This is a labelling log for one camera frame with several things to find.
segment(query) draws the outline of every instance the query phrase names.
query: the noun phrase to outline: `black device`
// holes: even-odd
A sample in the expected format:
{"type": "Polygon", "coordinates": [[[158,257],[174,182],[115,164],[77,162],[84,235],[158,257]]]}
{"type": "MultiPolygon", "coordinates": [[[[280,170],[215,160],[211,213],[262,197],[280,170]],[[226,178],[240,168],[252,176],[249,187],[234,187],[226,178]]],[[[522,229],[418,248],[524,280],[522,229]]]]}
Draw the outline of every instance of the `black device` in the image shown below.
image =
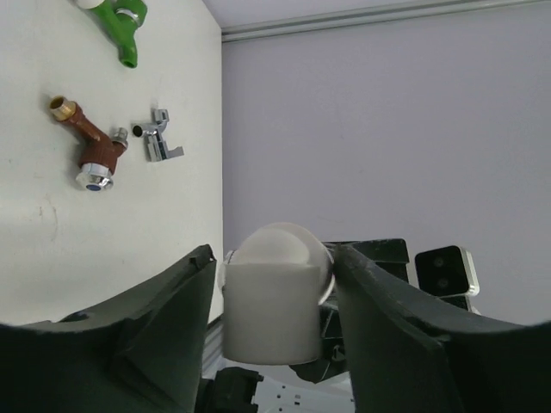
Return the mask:
{"type": "Polygon", "coordinates": [[[415,256],[419,288],[440,298],[469,296],[480,291],[471,253],[452,245],[415,256]]]}

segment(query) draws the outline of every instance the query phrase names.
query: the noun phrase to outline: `chrome nut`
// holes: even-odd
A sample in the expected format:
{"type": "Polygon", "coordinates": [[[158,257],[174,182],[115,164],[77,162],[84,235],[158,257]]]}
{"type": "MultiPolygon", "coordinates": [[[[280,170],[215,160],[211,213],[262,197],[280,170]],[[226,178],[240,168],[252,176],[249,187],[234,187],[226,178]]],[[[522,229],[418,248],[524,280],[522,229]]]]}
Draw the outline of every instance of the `chrome nut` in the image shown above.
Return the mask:
{"type": "Polygon", "coordinates": [[[77,175],[77,182],[84,189],[100,192],[113,187],[113,178],[109,168],[98,163],[85,163],[77,175]]]}

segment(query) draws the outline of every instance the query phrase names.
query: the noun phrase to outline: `brown pipe fitting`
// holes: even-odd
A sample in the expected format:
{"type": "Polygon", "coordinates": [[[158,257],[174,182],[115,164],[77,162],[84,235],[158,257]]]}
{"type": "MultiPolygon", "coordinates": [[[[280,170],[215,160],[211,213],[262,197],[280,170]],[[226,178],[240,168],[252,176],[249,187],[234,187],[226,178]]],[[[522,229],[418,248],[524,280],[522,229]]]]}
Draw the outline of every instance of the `brown pipe fitting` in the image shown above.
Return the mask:
{"type": "Polygon", "coordinates": [[[50,101],[50,112],[59,123],[72,126],[82,134],[88,145],[78,160],[78,167],[87,163],[97,163],[115,173],[117,160],[127,149],[126,136],[123,139],[111,138],[97,128],[84,116],[78,103],[68,101],[63,96],[56,96],[50,101]]]}

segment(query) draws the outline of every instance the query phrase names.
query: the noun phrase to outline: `brown valve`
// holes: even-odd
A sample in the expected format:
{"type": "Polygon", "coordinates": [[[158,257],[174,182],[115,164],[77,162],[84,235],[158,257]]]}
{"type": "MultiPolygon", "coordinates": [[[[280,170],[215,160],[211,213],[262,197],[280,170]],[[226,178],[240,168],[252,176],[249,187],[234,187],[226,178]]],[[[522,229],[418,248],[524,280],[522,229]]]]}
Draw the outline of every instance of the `brown valve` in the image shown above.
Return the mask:
{"type": "Polygon", "coordinates": [[[79,131],[88,143],[78,160],[81,173],[77,181],[91,191],[112,187],[117,160],[127,149],[126,129],[119,129],[111,139],[84,116],[76,102],[68,101],[63,96],[56,96],[50,101],[50,112],[58,122],[79,131]]]}

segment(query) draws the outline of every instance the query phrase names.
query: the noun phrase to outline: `white wall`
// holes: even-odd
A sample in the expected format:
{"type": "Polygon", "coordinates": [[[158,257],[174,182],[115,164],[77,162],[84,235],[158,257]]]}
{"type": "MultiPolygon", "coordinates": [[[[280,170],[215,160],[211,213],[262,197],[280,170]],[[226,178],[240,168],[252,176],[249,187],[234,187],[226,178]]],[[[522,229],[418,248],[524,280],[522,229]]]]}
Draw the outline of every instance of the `white wall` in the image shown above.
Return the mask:
{"type": "MultiPolygon", "coordinates": [[[[201,243],[221,256],[220,28],[202,1],[150,4],[135,70],[72,2],[2,2],[0,22],[0,321],[59,319],[201,243]],[[85,192],[74,181],[82,143],[47,111],[57,94],[106,132],[167,108],[164,137],[186,155],[149,163],[129,137],[115,187],[85,192]]],[[[220,310],[216,290],[211,316],[220,310]]]]}
{"type": "Polygon", "coordinates": [[[223,27],[405,3],[406,0],[204,0],[223,27]]]}
{"type": "Polygon", "coordinates": [[[469,248],[486,315],[551,314],[551,4],[224,46],[225,247],[469,248]]]}

